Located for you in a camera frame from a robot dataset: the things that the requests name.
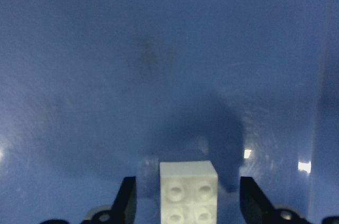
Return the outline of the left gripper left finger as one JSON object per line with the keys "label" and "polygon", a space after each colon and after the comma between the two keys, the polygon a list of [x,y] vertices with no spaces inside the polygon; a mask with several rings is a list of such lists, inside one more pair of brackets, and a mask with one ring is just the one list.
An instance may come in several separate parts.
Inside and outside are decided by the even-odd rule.
{"label": "left gripper left finger", "polygon": [[136,211],[136,177],[124,177],[113,204],[90,210],[81,223],[134,223]]}

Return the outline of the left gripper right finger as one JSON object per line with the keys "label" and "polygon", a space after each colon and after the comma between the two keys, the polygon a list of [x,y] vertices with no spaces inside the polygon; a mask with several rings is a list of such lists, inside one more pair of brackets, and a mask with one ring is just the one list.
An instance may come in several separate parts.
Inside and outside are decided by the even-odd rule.
{"label": "left gripper right finger", "polygon": [[295,211],[288,208],[276,208],[252,177],[240,178],[239,202],[246,223],[309,223]]}

